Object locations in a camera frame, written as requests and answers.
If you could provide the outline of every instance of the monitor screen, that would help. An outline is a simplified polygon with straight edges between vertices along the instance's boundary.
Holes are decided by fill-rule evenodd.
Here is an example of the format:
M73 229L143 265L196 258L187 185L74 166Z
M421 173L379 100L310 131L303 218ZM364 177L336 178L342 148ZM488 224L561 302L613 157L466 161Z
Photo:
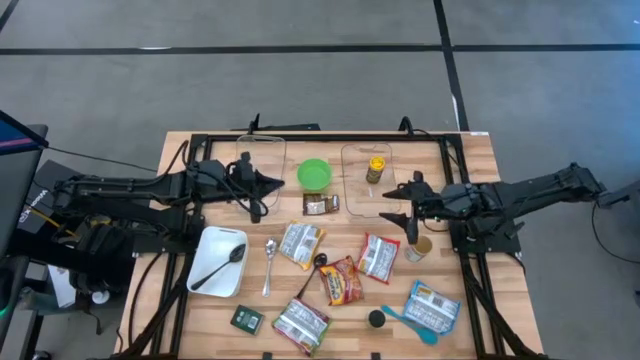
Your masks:
M0 110L0 155L48 146L47 141Z

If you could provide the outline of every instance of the snack bag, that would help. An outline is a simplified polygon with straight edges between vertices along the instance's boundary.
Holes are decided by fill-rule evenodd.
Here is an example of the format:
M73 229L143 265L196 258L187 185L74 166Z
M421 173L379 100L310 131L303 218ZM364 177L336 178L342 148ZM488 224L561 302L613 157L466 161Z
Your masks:
M330 298L329 305L344 305L364 298L351 256L321 266L318 270Z
M365 233L358 270L371 278L389 284L391 267L399 248L400 241Z
M449 300L422 281L416 280L402 316L440 335L453 330L460 312L460 302Z
M282 237L280 252L307 271L311 268L313 253L325 234L324 229L294 220Z
M320 347L331 318L294 298L271 323L275 331L293 341L307 356Z

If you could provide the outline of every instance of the black lid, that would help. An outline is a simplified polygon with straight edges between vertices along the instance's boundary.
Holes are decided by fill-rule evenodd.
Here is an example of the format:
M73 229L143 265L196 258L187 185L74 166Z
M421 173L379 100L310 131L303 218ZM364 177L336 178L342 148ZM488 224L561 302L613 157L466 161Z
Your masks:
M369 323L371 324L371 326L375 328L382 327L382 325L384 325L385 320L386 318L382 313L382 311L380 310L373 310L372 312L369 313Z

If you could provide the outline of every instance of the blue snack bag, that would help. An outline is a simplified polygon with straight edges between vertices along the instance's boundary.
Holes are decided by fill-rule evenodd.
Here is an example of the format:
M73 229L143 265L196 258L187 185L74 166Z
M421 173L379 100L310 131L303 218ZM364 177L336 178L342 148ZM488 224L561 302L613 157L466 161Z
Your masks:
M458 319L460 302L449 300L420 280L409 293L402 316L440 335L453 331Z

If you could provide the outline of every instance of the teal spoon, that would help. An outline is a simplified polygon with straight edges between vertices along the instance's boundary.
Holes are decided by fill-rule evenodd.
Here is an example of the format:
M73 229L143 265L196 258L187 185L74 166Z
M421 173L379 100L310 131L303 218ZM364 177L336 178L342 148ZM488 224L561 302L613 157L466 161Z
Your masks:
M416 326L409 320L398 315L395 311L391 310L391 308L388 307L387 305L382 305L380 309L382 309L382 311L385 314L393 316L394 318L400 320L401 323L410 327L413 331L415 331L418 334L418 336L420 337L420 340L422 340L423 343L429 344L429 345L435 345L438 343L438 336L433 331L425 327Z

